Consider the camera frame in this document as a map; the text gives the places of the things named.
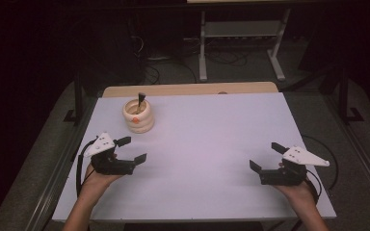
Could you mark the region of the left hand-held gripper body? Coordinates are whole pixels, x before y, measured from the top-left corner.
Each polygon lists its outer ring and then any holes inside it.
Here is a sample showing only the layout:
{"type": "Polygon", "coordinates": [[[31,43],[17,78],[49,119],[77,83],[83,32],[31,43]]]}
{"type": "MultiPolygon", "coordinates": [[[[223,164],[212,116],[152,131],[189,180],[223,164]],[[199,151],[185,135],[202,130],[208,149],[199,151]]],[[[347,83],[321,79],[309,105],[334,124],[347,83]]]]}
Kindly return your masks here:
{"type": "Polygon", "coordinates": [[[115,154],[118,146],[107,132],[99,135],[89,148],[83,152],[86,158],[91,159],[94,169],[104,175],[130,175],[133,173],[134,161],[119,160],[115,154]]]}

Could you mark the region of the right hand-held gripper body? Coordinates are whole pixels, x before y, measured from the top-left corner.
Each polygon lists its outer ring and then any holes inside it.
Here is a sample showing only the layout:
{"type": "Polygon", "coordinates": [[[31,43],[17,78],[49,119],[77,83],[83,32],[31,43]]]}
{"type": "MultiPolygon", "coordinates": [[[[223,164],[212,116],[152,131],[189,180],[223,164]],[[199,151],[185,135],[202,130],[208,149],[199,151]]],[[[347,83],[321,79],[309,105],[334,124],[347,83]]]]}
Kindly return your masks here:
{"type": "Polygon", "coordinates": [[[307,174],[307,166],[328,167],[330,162],[299,146],[287,147],[281,155],[282,166],[278,169],[262,169],[259,178],[262,185],[297,186],[307,174]]]}

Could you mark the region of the cream ribbed brush holder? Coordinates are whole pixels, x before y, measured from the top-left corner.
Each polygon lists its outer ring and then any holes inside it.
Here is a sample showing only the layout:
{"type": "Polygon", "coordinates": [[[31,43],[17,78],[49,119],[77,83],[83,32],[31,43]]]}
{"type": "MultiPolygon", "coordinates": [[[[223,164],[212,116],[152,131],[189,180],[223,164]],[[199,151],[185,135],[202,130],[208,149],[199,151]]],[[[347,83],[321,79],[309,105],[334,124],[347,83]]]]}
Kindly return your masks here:
{"type": "Polygon", "coordinates": [[[131,132],[143,134],[153,127],[155,120],[150,104],[146,100],[141,105],[138,103],[138,99],[128,101],[122,108],[122,114],[131,132]]]}

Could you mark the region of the black makeup brush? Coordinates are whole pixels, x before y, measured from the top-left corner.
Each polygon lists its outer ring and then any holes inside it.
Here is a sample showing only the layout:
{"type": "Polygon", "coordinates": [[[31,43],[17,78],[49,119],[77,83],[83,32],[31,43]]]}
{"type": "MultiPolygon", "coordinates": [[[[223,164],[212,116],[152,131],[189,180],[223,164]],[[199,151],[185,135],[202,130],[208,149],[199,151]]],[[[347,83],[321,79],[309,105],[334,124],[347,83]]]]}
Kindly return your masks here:
{"type": "Polygon", "coordinates": [[[137,106],[137,111],[136,114],[139,114],[141,112],[141,105],[145,101],[146,94],[143,92],[138,93],[138,106],[137,106]]]}

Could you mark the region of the person's right hand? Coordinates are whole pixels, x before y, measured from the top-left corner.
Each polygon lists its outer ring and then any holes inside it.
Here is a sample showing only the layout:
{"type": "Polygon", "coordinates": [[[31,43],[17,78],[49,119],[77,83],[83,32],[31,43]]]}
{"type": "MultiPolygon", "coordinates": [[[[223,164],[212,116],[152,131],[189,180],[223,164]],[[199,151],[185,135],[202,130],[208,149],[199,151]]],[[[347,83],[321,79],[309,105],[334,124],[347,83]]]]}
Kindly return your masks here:
{"type": "Polygon", "coordinates": [[[289,201],[292,207],[315,206],[317,194],[307,178],[297,186],[275,186],[289,201]]]}

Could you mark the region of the person's left hand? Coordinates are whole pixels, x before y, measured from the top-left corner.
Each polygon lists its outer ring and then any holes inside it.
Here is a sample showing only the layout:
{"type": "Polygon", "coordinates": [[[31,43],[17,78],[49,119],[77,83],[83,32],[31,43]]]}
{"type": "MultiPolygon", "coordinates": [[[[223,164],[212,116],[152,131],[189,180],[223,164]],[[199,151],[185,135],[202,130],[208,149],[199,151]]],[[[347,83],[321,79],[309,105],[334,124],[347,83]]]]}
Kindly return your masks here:
{"type": "Polygon", "coordinates": [[[89,164],[87,166],[80,197],[98,200],[106,190],[120,178],[121,175],[104,175],[98,173],[93,165],[89,164]]]}

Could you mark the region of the white board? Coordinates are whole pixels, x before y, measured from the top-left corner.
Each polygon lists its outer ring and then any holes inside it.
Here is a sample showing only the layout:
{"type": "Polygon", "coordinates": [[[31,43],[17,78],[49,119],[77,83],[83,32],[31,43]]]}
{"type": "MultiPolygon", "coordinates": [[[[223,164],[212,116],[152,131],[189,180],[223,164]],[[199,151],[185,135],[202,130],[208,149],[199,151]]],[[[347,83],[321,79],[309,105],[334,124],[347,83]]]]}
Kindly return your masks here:
{"type": "Polygon", "coordinates": [[[111,222],[293,218],[285,197],[250,168],[275,169],[271,147],[303,143],[280,93],[151,96],[155,124],[119,148],[123,160],[145,154],[113,183],[92,219],[111,222]]]}

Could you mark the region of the black metal stand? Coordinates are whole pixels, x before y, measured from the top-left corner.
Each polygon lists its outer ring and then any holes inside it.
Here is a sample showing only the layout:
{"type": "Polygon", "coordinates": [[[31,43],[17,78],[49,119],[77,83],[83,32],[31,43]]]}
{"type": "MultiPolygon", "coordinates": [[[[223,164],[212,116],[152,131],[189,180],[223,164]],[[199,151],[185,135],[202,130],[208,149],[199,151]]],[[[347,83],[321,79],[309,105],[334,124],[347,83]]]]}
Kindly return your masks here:
{"type": "Polygon", "coordinates": [[[349,78],[345,68],[341,69],[338,94],[338,112],[342,121],[349,125],[354,121],[363,121],[357,108],[348,107],[349,78]]]}
{"type": "Polygon", "coordinates": [[[74,109],[68,110],[66,116],[64,118],[64,122],[72,122],[75,126],[77,126],[83,115],[83,96],[82,96],[82,84],[80,74],[76,73],[74,75],[74,109]]]}

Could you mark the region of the wooden table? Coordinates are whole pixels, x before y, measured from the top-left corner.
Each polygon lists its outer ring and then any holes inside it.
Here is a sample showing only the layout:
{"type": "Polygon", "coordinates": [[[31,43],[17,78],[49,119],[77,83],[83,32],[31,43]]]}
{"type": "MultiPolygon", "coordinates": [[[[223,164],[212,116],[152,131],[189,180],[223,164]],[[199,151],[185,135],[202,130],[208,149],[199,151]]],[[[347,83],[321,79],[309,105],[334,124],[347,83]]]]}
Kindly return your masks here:
{"type": "Polygon", "coordinates": [[[278,92],[278,87],[273,82],[119,86],[119,87],[106,88],[102,96],[103,97],[129,97],[129,96],[137,96],[139,92],[144,93],[146,96],[233,94],[233,93],[276,93],[278,92]]]}

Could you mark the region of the aluminium rail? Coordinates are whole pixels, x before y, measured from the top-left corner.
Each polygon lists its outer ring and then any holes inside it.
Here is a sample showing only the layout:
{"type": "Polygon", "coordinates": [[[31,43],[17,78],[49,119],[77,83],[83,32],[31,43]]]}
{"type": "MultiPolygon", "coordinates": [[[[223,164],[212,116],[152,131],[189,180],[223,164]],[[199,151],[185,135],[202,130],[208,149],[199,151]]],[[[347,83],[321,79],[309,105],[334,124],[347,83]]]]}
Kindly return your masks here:
{"type": "Polygon", "coordinates": [[[350,114],[345,110],[345,114],[340,114],[339,105],[334,102],[331,96],[323,97],[329,111],[333,114],[333,117],[340,129],[344,133],[344,137],[350,143],[354,149],[357,158],[360,160],[363,170],[365,171],[366,177],[370,182],[370,157],[368,150],[363,146],[360,139],[357,137],[352,124],[354,122],[364,122],[364,118],[356,108],[350,108],[350,114]]]}
{"type": "Polygon", "coordinates": [[[96,101],[96,98],[91,97],[84,99],[83,112],[80,118],[72,122],[62,122],[62,125],[67,125],[67,131],[58,133],[55,136],[55,143],[60,145],[57,150],[50,147],[50,150],[56,154],[54,166],[48,173],[49,178],[44,181],[44,188],[33,214],[29,218],[25,231],[43,231],[51,220],[74,158],[78,153],[96,101]]]}

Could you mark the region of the grey metal desk frame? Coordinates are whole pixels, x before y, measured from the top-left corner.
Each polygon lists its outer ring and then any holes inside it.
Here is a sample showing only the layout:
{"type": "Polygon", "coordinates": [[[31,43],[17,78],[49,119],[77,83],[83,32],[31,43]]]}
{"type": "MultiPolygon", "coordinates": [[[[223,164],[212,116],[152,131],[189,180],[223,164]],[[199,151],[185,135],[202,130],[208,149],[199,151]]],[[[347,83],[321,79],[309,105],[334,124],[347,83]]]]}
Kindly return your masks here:
{"type": "Polygon", "coordinates": [[[275,44],[272,49],[267,50],[267,55],[277,79],[284,81],[285,75],[278,61],[278,50],[290,13],[291,10],[286,9],[281,20],[212,22],[206,21],[205,12],[202,12],[198,55],[199,79],[202,82],[207,81],[206,39],[274,37],[276,39],[275,44]]]}

